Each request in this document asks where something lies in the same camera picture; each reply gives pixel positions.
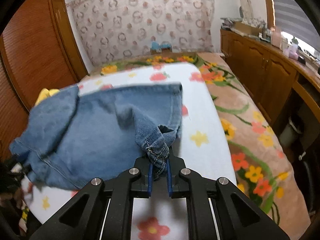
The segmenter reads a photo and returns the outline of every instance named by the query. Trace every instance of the floral blanket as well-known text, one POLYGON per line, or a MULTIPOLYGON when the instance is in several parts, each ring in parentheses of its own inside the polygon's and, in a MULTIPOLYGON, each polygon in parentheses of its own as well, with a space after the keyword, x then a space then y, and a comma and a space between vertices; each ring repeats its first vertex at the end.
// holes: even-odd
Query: floral blanket
MULTIPOLYGON (((145 65, 187 61, 201 74, 191 79, 205 82, 218 111, 231 153, 237 186, 289 236, 299 239, 310 225, 302 193, 279 141, 228 65, 215 53, 156 55, 117 61, 102 67, 101 75, 145 65)), ((165 77, 161 73, 157 78, 165 77)))

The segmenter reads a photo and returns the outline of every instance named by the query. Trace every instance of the window blind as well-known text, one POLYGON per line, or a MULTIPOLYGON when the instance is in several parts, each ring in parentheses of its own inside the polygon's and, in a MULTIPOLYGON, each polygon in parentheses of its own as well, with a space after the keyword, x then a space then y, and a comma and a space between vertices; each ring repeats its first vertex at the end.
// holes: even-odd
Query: window blind
POLYGON ((276 26, 320 51, 320 36, 294 0, 273 0, 276 26))

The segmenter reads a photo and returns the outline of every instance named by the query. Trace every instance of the silver screw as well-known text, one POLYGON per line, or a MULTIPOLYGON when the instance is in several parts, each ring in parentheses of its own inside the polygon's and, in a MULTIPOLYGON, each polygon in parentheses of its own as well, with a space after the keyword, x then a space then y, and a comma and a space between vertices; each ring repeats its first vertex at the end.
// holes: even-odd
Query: silver screw
POLYGON ((188 174, 191 173, 191 170, 189 170, 188 168, 183 168, 183 169, 181 170, 181 173, 182 173, 183 175, 188 175, 188 174))
POLYGON ((222 184, 222 185, 226 185, 226 184, 229 183, 229 180, 228 180, 227 178, 221 177, 221 178, 219 179, 219 182, 220 182, 220 184, 222 184))
POLYGON ((97 185, 99 185, 100 183, 101 183, 101 179, 99 179, 99 178, 94 178, 94 179, 91 180, 91 184, 92 184, 92 185, 97 186, 97 185))
POLYGON ((137 169, 137 168, 131 168, 129 170, 129 173, 132 174, 132 175, 136 175, 138 172, 139 172, 139 169, 137 169))
POLYGON ((299 161, 302 161, 302 158, 306 155, 306 152, 304 152, 302 155, 299 155, 298 159, 299 161))

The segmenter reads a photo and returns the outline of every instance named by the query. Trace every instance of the wardrobe door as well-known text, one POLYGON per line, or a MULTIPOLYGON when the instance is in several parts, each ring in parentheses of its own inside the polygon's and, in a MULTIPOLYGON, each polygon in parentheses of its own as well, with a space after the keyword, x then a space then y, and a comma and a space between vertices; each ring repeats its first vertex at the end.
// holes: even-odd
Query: wardrobe door
POLYGON ((84 66, 72 32, 65 0, 52 0, 52 6, 64 50, 78 80, 81 80, 88 74, 88 71, 84 66))
POLYGON ((63 88, 78 82, 63 49, 52 0, 26 0, 0 39, 4 67, 29 110, 42 88, 63 88))
POLYGON ((11 156, 9 144, 27 127, 28 111, 10 85, 0 60, 0 162, 11 156))

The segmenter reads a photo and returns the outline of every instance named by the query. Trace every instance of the denim jeans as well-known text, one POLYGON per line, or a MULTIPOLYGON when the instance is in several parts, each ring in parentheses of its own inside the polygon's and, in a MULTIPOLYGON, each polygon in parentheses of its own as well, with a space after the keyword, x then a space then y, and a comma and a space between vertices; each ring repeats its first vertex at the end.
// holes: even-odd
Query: denim jeans
POLYGON ((181 84, 101 90, 82 97, 71 86, 31 109, 27 129, 10 145, 28 178, 63 189, 116 177, 147 154, 155 176, 181 125, 181 84))

